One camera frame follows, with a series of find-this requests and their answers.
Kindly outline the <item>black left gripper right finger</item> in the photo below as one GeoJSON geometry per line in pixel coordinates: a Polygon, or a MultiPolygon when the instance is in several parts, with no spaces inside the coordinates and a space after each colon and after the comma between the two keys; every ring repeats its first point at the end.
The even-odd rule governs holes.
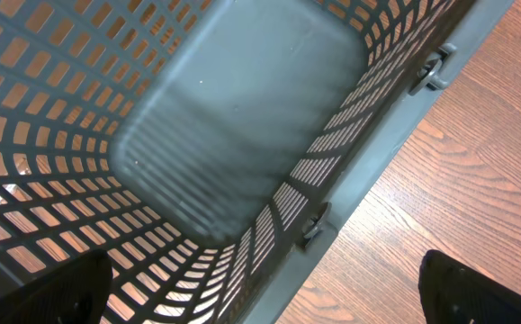
{"type": "Polygon", "coordinates": [[[521,295],[447,254],[431,249],[418,290],[428,324],[521,324],[521,295]]]}

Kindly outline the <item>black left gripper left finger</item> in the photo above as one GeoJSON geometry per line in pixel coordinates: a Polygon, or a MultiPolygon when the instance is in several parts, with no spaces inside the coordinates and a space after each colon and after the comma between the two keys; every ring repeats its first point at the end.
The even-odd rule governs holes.
{"type": "Polygon", "coordinates": [[[98,323],[112,285],[112,261],[97,249],[0,296],[0,323],[98,323]]]}

